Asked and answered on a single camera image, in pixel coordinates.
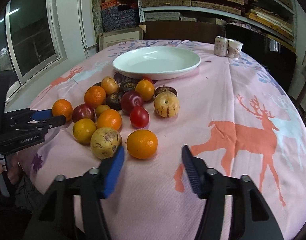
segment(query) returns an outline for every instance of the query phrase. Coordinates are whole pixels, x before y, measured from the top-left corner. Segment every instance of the pepino melon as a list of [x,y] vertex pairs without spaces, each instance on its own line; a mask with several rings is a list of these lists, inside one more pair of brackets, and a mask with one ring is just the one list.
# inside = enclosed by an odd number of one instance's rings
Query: pepino melon
[[92,152],[100,160],[112,157],[121,145],[121,135],[118,131],[110,127],[97,129],[91,138]]

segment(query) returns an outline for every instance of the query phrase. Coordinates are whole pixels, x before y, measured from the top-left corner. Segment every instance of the blue gripper pad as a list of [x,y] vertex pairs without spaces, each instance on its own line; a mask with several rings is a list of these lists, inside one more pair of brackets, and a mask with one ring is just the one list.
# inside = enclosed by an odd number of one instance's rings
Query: blue gripper pad
[[182,147],[182,161],[194,194],[201,197],[204,173],[207,171],[207,165],[200,159],[193,157],[187,145]]
[[115,185],[117,183],[118,176],[120,175],[123,163],[124,163],[124,147],[120,146],[113,157],[104,159],[100,165],[104,173],[104,189],[102,190],[103,198],[106,199],[114,192]]
[[42,121],[51,117],[53,117],[52,109],[36,111],[34,114],[32,114],[32,119],[34,121]]

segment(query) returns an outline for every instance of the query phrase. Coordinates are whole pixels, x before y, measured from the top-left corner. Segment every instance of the deer print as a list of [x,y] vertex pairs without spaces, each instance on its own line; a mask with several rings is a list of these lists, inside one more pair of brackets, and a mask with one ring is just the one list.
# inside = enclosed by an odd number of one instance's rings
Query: deer print
[[294,106],[292,106],[292,103],[286,102],[282,96],[278,96],[278,102],[276,102],[272,96],[270,97],[272,101],[278,107],[284,109],[288,113],[289,118],[290,118],[290,121],[279,119],[279,118],[271,119],[273,124],[280,128],[279,131],[274,131],[274,132],[277,136],[277,143],[282,150],[282,155],[285,158],[286,163],[290,167],[291,171],[294,171],[293,165],[290,163],[288,157],[286,156],[284,152],[284,147],[283,147],[284,137],[294,138],[296,140],[299,165],[300,165],[301,171],[303,171],[302,160],[301,160],[301,148],[305,152],[305,146],[303,142],[303,130],[302,130],[301,121],[299,119],[298,112],[294,108]]
[[77,68],[74,68],[74,69],[71,69],[70,70],[70,73],[68,76],[66,77],[59,77],[57,78],[56,80],[54,80],[53,82],[51,82],[51,84],[49,84],[40,94],[42,94],[44,92],[44,95],[42,96],[42,98],[47,94],[48,91],[50,91],[53,87],[69,80],[70,78],[72,78],[75,74],[77,73],[80,73],[83,71],[83,67],[77,67]]
[[[246,109],[247,112],[252,113],[257,119],[262,121],[263,129],[248,127],[241,124],[235,124],[229,121],[211,121],[208,127],[212,126],[210,139],[203,144],[191,147],[193,156],[196,156],[204,151],[214,151],[220,148],[226,149],[226,153],[221,160],[221,165],[225,170],[227,176],[231,175],[231,164],[233,158],[236,157],[239,150],[247,150],[253,154],[262,154],[262,170],[259,176],[259,190],[262,190],[263,180],[267,166],[269,166],[278,192],[282,205],[285,206],[284,199],[280,192],[280,184],[277,172],[273,164],[273,154],[277,145],[277,138],[273,131],[279,130],[269,118],[274,118],[271,112],[260,107],[258,99],[250,100],[250,106],[253,110],[248,109],[242,102],[243,97],[237,97],[240,105]],[[181,164],[174,174],[175,189],[179,192],[184,191],[182,183],[184,166]]]

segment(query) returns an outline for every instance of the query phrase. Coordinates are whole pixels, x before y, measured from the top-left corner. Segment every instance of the white plate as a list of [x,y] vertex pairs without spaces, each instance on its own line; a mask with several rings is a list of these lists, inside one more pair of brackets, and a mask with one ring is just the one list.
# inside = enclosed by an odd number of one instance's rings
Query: white plate
[[200,64],[200,56],[187,49],[176,47],[147,47],[135,49],[118,56],[113,67],[122,75],[152,80],[182,76]]

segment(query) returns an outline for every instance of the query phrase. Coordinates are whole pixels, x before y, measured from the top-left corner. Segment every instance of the pink tablecloth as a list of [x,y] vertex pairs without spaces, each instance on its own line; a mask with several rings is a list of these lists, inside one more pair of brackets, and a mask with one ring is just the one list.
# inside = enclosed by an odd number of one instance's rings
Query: pink tablecloth
[[[161,118],[153,103],[147,129],[157,135],[157,154],[149,160],[127,155],[115,192],[102,201],[113,239],[194,239],[204,201],[192,193],[182,174],[181,147],[224,175],[248,174],[272,209],[285,240],[292,239],[306,221],[306,130],[288,96],[251,57],[239,60],[213,54],[214,45],[190,41],[132,41],[109,47],[85,60],[50,84],[32,102],[32,109],[48,109],[59,98],[73,107],[83,103],[85,91],[105,76],[118,81],[112,61],[120,54],[147,46],[177,46],[195,51],[200,66],[189,74],[157,81],[178,92],[180,112]],[[123,141],[135,129],[122,114]],[[20,153],[21,164],[41,192],[58,174],[75,177],[99,165],[90,148],[72,135],[73,124],[49,131],[43,144]],[[222,239],[228,238],[231,201]],[[77,225],[82,228],[76,199]]]

